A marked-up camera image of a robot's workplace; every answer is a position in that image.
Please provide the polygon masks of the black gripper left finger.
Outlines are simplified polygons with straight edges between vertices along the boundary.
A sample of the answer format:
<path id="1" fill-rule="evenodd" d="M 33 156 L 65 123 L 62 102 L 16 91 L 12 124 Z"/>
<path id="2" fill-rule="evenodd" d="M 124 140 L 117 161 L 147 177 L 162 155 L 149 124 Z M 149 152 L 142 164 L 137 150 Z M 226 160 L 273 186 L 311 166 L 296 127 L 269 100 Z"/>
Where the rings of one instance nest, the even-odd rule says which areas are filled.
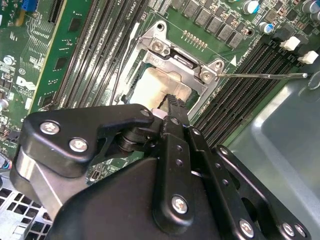
<path id="1" fill-rule="evenodd" d="M 10 178 L 54 222 L 79 192 L 138 160 L 156 159 L 153 220 L 166 234 L 182 234 L 195 210 L 178 100 L 169 94 L 153 110 L 124 104 L 32 113 L 23 122 Z"/>

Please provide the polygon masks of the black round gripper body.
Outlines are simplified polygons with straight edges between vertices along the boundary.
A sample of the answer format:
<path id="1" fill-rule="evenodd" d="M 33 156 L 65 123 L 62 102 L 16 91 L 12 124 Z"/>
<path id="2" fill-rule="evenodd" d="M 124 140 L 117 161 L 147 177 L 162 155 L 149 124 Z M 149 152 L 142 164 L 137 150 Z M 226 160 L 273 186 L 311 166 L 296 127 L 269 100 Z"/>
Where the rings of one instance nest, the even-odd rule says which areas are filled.
<path id="1" fill-rule="evenodd" d="M 157 161 L 137 160 L 82 190 L 59 210 L 48 240 L 218 240 L 200 177 L 192 177 L 193 224 L 181 235 L 161 231 L 152 216 Z"/>

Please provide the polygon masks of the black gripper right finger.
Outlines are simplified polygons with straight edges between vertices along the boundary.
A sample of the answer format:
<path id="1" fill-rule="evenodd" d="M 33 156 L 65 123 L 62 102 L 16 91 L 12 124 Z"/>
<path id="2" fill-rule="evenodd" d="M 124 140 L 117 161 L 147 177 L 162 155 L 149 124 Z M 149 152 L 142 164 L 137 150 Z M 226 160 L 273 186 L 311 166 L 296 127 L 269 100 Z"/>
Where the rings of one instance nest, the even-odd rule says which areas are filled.
<path id="1" fill-rule="evenodd" d="M 200 173 L 223 240 L 310 240 L 308 229 L 223 145 L 210 148 L 177 101 L 190 147 L 191 168 Z"/>

